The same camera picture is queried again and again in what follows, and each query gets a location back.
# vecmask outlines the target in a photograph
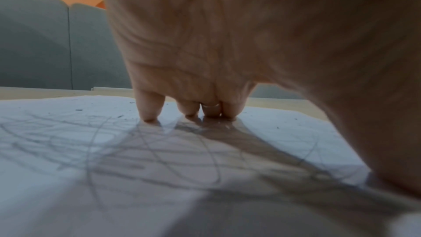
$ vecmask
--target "sheet of paper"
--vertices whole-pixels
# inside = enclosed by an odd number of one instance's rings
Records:
[[[245,108],[139,122],[124,97],[0,101],[0,236],[415,237],[328,123]]]

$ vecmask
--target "white paper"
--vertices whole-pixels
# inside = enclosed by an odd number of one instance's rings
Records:
[[[0,236],[421,236],[328,122],[190,121],[174,103],[159,122],[125,97],[1,101]]]

